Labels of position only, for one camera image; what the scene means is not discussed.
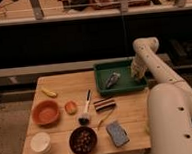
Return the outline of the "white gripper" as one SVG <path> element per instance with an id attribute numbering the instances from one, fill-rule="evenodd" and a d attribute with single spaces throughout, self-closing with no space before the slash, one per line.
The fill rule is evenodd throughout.
<path id="1" fill-rule="evenodd" d="M 142 79 L 146 72 L 146 65 L 140 57 L 134 57 L 131 62 L 131 76 L 137 79 Z"/>

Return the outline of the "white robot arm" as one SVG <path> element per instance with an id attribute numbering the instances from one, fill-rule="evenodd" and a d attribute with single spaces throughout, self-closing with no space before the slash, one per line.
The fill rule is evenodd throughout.
<path id="1" fill-rule="evenodd" d="M 192 87 L 156 55 L 156 37 L 133 41 L 131 76 L 143 78 L 147 69 L 157 81 L 147 97 L 151 154 L 192 154 Z"/>

